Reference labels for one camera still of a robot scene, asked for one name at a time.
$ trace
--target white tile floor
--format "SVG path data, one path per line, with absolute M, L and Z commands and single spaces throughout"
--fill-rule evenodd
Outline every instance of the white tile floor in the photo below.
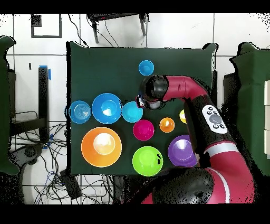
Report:
M 149 14 L 148 23 L 148 47 L 149 48 L 202 48 L 206 43 L 215 42 L 219 45 L 216 57 L 216 70 L 218 72 L 218 107 L 223 102 L 223 78 L 224 75 L 235 71 L 229 58 L 235 56 L 238 45 L 242 42 L 253 42 L 259 48 L 270 45 L 269 14 Z M 16 81 L 16 112 L 34 110 L 37 107 L 37 70 L 40 65 L 47 65 L 52 72 L 52 80 L 49 81 L 49 120 L 50 126 L 65 122 L 64 108 L 66 106 L 66 41 L 80 39 L 77 29 L 69 20 L 67 14 L 62 14 L 62 38 L 31 38 L 30 15 L 0 15 L 0 36 L 14 37 L 16 44 L 7 52 L 6 59 L 11 69 L 15 69 Z M 79 35 L 90 46 L 110 46 L 110 44 L 98 34 L 99 44 L 95 43 L 93 30 L 86 20 L 86 14 L 71 14 L 71 20 L 78 26 Z M 117 41 L 119 46 L 139 48 L 143 41 L 138 16 L 128 16 L 108 20 L 107 28 Z M 115 42 L 109 36 L 104 22 L 99 22 L 99 32 L 103 34 L 113 46 Z M 58 35 L 59 16 L 42 14 L 42 27 L 34 28 L 35 35 Z M 146 47 L 144 38 L 142 47 Z M 35 114 L 21 114 L 17 119 L 34 118 Z M 55 137 L 65 140 L 64 129 Z M 66 168 L 66 149 L 60 150 L 57 156 L 60 170 Z M 43 150 L 42 156 L 46 161 L 47 169 L 52 170 L 51 155 L 48 150 Z M 24 172 L 23 190 L 25 203 L 34 203 L 37 192 L 34 185 L 44 188 L 47 172 L 41 157 L 33 166 L 28 165 Z M 101 180 L 98 175 L 88 175 L 89 183 Z M 79 176 L 79 185 L 86 195 L 97 195 L 105 192 L 100 186 L 85 188 L 88 183 L 84 176 Z M 79 203 L 94 203 L 91 199 L 78 199 Z M 48 203 L 59 203 L 50 200 Z

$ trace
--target yellow cup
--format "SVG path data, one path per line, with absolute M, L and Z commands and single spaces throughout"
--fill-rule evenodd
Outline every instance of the yellow cup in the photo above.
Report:
M 94 139 L 94 149 L 101 155 L 112 153 L 115 148 L 115 140 L 108 133 L 101 133 Z
M 180 120 L 183 122 L 183 123 L 187 123 L 186 122 L 186 117 L 185 117 L 185 113 L 184 113 L 184 110 L 182 110 L 179 114 L 179 117 L 180 117 Z

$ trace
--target table leg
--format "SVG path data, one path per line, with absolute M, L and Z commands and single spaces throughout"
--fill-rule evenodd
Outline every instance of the table leg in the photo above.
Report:
M 145 36 L 145 35 L 146 35 L 146 30 L 145 30 L 144 24 L 143 24 L 143 17 L 144 17 L 144 15 L 139 14 L 139 19 L 140 19 L 140 23 L 141 23 L 142 35 Z
M 91 22 L 92 22 L 94 36 L 95 36 L 95 43 L 98 44 L 99 39 L 98 39 L 98 33 L 97 33 L 97 23 L 95 21 L 93 21 L 93 20 Z

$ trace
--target table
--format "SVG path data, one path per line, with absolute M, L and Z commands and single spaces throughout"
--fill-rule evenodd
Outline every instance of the table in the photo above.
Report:
M 134 101 L 144 79 L 138 70 L 143 60 L 153 62 L 154 74 L 197 77 L 209 87 L 212 85 L 214 43 L 204 49 L 84 48 L 74 42 L 67 42 L 67 47 L 71 51 L 68 62 L 71 64 L 71 102 L 83 100 L 92 105 L 95 97 L 104 92 L 118 96 L 123 105 Z M 167 155 L 168 146 L 175 137 L 188 134 L 186 124 L 179 118 L 183 108 L 183 102 L 175 100 L 161 110 L 144 109 L 142 119 L 151 121 L 155 127 L 154 136 L 144 142 L 133 136 L 134 123 L 126 122 L 123 117 L 111 125 L 99 123 L 93 115 L 84 124 L 71 123 L 71 174 L 136 174 L 132 166 L 133 154 L 146 145 L 156 147 L 162 153 L 162 169 L 173 167 Z M 164 117 L 175 121 L 175 129 L 171 133 L 163 133 L 159 128 L 159 122 Z M 113 129 L 122 141 L 120 158 L 104 168 L 93 167 L 81 153 L 84 135 L 101 126 Z

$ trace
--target light blue bowl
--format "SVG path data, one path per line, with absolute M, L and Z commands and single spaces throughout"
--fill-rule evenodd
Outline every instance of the light blue bowl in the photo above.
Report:
M 139 71 L 143 76 L 149 76 L 154 72 L 154 65 L 151 61 L 142 61 L 139 64 Z
M 89 120 L 91 116 L 91 108 L 84 101 L 74 101 L 70 105 L 69 116 L 71 121 L 73 121 L 74 123 L 83 124 Z
M 94 118 L 102 124 L 112 124 L 122 115 L 121 100 L 114 94 L 101 94 L 92 104 Z
M 123 118 L 130 123 L 135 123 L 142 118 L 142 108 L 138 108 L 135 101 L 128 102 L 123 107 Z

